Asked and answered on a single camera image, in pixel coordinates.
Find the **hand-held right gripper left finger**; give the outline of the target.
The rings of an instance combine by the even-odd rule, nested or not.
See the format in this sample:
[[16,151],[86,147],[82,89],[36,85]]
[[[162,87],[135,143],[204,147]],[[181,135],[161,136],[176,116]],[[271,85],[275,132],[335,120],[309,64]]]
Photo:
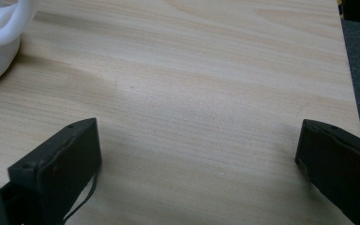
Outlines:
[[102,158],[95,118],[72,123],[8,168],[2,189],[10,225],[64,225]]

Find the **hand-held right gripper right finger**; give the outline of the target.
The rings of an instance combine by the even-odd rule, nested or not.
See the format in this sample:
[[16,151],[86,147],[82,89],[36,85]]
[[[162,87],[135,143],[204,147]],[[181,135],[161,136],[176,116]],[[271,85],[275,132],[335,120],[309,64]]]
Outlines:
[[360,225],[360,138],[340,127],[306,119],[295,163],[321,194]]

